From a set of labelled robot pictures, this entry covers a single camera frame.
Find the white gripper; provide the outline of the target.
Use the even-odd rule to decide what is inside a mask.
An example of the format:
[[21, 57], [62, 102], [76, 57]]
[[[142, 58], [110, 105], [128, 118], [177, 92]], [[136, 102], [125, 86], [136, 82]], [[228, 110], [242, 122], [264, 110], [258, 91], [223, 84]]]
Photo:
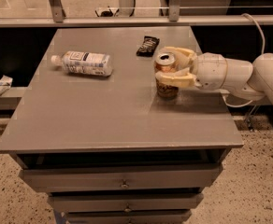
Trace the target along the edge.
[[191, 73], [157, 72], [155, 77], [162, 84], [178, 88], [195, 85], [201, 90], [209, 91], [222, 86], [227, 74], [227, 61], [222, 55], [207, 52], [197, 57], [192, 49], [178, 47], [163, 47], [160, 51], [172, 53], [176, 57], [179, 70], [193, 66]]

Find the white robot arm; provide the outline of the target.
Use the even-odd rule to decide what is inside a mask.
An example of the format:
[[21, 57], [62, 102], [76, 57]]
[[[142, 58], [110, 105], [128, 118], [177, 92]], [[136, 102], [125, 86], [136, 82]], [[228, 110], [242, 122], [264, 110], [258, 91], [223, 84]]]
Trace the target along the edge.
[[191, 49], [164, 47], [154, 61], [156, 81], [165, 86], [200, 90], [227, 90], [249, 101], [267, 98], [273, 104], [273, 53], [254, 62], [228, 59], [220, 54], [196, 54]]

